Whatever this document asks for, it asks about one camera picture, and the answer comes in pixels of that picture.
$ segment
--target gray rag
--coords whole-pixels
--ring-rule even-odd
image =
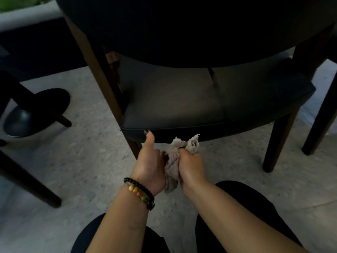
[[[191,154],[195,154],[198,152],[199,142],[198,142],[199,134],[193,136],[190,140],[182,141],[179,138],[175,138],[170,144],[169,149],[166,151],[166,155],[168,155],[168,161],[165,165],[165,176],[166,176],[166,185],[165,185],[165,193],[170,193],[175,190],[178,186],[178,182],[181,180],[178,164],[180,148],[185,148]]]

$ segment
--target bracelet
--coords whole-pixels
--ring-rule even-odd
[[[147,209],[151,211],[154,208],[154,196],[151,194],[151,192],[145,186],[143,186],[141,183],[137,182],[134,179],[126,177],[124,179],[124,183],[126,182],[132,184],[129,186],[129,190],[135,193],[137,197],[140,197],[141,201],[146,204]],[[143,195],[140,191],[138,191],[138,189],[143,191],[146,195]]]

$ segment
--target left hand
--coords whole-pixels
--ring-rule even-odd
[[[153,145],[154,135],[149,131],[130,178],[137,180],[156,196],[164,189],[166,179],[164,158],[160,150],[153,149]]]

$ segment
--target forearm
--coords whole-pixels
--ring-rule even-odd
[[[123,186],[86,253],[141,252],[148,213],[146,204]]]
[[[228,253],[308,252],[207,181],[188,197]]]

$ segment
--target green foliage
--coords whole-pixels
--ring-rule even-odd
[[[48,0],[0,0],[0,12],[31,7],[47,1]]]

